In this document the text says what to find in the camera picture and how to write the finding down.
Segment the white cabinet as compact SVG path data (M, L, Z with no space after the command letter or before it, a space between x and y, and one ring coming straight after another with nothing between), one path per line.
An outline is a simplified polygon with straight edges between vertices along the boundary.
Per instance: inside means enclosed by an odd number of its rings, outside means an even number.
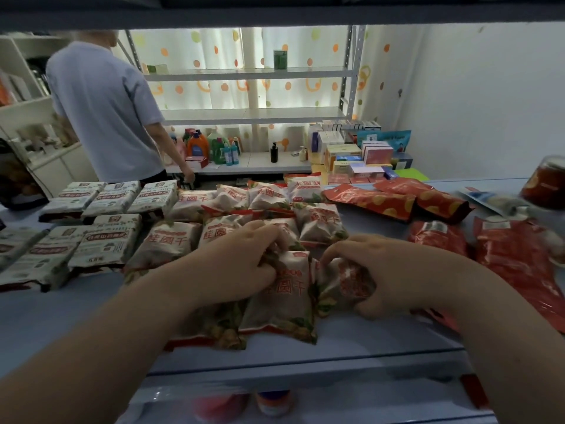
M81 143L57 117L46 81L48 58L70 42L66 33L0 35L0 138L48 198L69 183L98 181Z

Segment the black bag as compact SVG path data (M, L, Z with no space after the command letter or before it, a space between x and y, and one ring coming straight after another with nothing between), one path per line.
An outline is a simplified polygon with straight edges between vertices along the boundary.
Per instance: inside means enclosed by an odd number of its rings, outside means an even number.
M11 211L25 211L48 202L26 165L9 143L0 138L0 204Z

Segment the pile of white red bags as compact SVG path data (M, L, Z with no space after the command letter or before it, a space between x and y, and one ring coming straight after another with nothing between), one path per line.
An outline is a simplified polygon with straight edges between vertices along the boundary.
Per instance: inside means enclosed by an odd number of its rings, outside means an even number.
M187 256L255 220L277 225L289 235L289 250L311 250L344 240L348 233L317 176L302 176L286 185L248 181L248 188L218 185L215 191L180 191L168 219L155 223L123 268L131 284L160 266ZM165 346L203 346L244 350L238 332L249 299L196 310Z

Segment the person's left forearm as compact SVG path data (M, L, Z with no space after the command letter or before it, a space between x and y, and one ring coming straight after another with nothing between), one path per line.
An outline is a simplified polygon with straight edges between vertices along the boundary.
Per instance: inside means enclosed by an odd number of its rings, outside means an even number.
M108 424L206 297L202 283L154 271L0 380L0 424Z

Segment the jar with red contents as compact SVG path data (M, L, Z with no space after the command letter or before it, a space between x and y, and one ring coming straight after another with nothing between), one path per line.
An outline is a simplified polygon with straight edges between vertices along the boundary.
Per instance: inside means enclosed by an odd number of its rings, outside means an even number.
M534 206L565 210L565 156L544 157L519 196Z

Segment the person's left hand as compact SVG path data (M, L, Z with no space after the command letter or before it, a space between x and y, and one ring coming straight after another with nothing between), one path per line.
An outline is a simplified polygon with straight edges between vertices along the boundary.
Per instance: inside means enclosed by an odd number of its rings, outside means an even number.
M269 263L265 255L288 251L289 235L272 223L252 221L175 262L189 310L236 301L238 265Z

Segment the blue white flat packet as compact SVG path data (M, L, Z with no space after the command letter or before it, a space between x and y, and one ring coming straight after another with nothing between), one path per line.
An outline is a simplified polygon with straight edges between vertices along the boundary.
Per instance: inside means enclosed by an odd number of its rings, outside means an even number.
M481 191L470 186L463 187L460 192L472 201L508 220L525 221L531 215L529 203L516 195Z

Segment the person's right forearm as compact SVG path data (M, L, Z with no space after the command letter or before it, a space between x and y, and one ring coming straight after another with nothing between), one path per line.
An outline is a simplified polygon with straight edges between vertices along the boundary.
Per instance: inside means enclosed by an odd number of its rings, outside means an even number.
M565 424L565 338L493 271L440 259L440 307L456 320L500 424Z

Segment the green detergent bottle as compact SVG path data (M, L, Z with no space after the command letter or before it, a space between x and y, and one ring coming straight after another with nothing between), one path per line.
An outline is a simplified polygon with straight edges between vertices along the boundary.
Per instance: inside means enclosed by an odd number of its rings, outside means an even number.
M209 147L209 159L210 162L215 163L216 165L225 164L225 156L224 156L224 139L223 137L216 131L211 130L207 136L208 140L208 147Z

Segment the white red dried fruit packet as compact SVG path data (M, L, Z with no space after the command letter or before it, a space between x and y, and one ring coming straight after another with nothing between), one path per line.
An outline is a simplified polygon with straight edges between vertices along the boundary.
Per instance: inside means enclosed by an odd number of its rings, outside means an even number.
M266 256L275 280L247 302L238 332L270 332L315 345L312 257L306 250Z
M344 258L326 265L313 260L313 277L314 310L319 318L353 311L376 289L367 269Z

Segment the pile of cosmetics boxes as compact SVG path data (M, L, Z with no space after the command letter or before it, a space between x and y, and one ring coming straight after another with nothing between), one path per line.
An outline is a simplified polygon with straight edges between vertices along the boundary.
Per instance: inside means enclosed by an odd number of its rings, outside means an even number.
M391 178L393 170L412 167L413 157L407 151L412 133L406 151L400 153L384 141L364 141L360 148L357 131L365 129L392 131L383 130L376 121L323 120L311 124L305 144L311 173L332 184L356 182L356 178L373 180L383 175Z

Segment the person's right hand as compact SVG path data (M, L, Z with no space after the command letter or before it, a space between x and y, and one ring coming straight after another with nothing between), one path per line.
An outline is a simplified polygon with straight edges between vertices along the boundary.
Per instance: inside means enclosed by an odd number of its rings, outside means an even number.
M335 258L368 270L376 285L373 294L379 294L385 305L385 316L442 303L445 287L439 276L428 267L415 266L433 263L433 251L427 252L423 246L381 235L353 235L326 249L321 263L326 265Z

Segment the orange detergent bottle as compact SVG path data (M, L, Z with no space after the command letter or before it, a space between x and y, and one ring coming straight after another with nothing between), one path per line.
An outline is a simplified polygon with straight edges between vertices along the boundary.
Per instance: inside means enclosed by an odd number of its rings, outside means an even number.
M187 139L187 156L201 156L208 158L209 154L210 149L208 140L200 132L200 130L195 129L189 132L189 138Z

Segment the grey shelf board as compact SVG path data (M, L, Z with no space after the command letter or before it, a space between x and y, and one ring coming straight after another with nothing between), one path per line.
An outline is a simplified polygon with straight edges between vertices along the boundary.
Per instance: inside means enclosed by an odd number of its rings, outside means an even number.
M0 32L565 21L565 0L0 0Z

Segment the orange red snack bag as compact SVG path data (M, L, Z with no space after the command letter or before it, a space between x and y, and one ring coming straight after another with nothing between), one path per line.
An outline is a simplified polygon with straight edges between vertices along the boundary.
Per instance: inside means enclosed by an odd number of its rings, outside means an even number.
M413 217L416 197L412 194L366 190L350 184L341 184L324 192L334 203L352 205L394 221L408 223Z
M376 180L372 185L380 192L414 195L418 214L434 217L448 225L463 222L474 210L467 200L442 192L413 178L381 179Z

